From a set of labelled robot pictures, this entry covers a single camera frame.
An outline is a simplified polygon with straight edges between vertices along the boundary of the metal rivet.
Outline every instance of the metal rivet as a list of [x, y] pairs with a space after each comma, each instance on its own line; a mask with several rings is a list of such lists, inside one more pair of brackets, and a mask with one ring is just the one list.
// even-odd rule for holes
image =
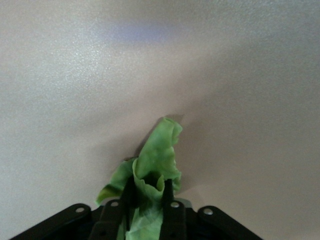
[[173, 208], [178, 208], [180, 205], [176, 201], [173, 201], [170, 206]]
[[84, 210], [85, 210], [84, 207], [78, 207], [78, 208], [75, 210], [75, 212], [76, 212], [76, 213], [82, 213]]
[[203, 209], [203, 212], [205, 215], [212, 215], [214, 212], [210, 208]]
[[117, 201], [114, 201], [111, 203], [111, 207], [117, 207], [119, 205], [119, 203]]

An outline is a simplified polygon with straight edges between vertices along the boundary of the textured surface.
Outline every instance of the textured surface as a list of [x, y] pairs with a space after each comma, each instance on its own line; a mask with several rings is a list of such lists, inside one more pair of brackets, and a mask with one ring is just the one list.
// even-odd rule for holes
[[1, 1], [0, 239], [94, 207], [166, 115], [179, 197], [318, 239], [319, 39], [318, 0]]

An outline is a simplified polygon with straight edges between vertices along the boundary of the crumpled green leaf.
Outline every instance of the crumpled green leaf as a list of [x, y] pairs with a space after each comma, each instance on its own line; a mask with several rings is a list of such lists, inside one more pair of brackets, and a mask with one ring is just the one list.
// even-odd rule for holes
[[163, 118], [144, 144], [138, 157], [124, 161], [99, 193], [96, 203], [105, 198], [120, 196], [127, 180], [133, 175], [139, 191], [139, 207], [133, 215], [126, 240], [158, 240], [163, 221], [161, 199], [165, 180], [172, 179], [172, 186], [178, 191], [181, 186], [181, 172], [176, 167], [173, 145], [178, 142], [182, 127], [169, 118]]

